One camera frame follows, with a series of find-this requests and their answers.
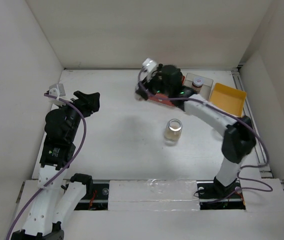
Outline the glass jar beige contents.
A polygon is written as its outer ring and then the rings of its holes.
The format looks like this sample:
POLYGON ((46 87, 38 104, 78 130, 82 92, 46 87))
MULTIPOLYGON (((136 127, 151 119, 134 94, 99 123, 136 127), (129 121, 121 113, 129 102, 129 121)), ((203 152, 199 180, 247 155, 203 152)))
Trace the glass jar beige contents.
POLYGON ((164 139, 167 145, 176 145, 181 137, 183 124, 179 119, 173 118, 166 124, 164 139))

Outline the silver lid spice jar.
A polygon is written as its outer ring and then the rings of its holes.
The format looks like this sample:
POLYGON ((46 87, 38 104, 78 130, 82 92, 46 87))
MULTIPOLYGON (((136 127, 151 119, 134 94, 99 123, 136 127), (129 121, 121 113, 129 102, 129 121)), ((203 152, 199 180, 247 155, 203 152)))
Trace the silver lid spice jar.
POLYGON ((198 76, 193 78, 191 87, 196 93, 200 93, 203 84, 204 84, 204 79, 198 76))

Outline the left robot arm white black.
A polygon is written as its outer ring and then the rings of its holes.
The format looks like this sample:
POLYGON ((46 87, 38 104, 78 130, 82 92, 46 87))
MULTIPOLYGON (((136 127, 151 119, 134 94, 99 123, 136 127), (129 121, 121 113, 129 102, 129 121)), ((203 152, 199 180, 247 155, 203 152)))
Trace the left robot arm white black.
POLYGON ((93 178, 76 173, 59 197, 71 163, 80 153, 86 138, 83 133, 79 147, 74 145, 80 123, 87 130, 86 118, 100 109, 100 93, 75 91, 75 98, 47 91, 44 95, 55 101, 57 109, 45 116, 46 133, 36 193, 15 217, 6 235, 7 240, 62 240, 65 223, 82 198, 93 194, 93 178))

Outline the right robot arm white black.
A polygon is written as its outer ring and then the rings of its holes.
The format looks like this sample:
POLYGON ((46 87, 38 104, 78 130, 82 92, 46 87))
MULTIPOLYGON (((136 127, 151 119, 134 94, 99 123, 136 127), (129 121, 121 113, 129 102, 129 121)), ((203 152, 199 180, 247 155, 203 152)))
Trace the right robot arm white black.
POLYGON ((245 158, 256 145, 252 121, 248 116, 236 117, 214 106, 193 87, 183 84, 183 74, 174 65, 146 63, 137 77, 135 94, 144 100, 169 102, 190 116, 208 124, 222 136, 223 160, 220 169, 208 186, 198 190, 201 199, 222 199, 236 189, 238 174, 245 158))

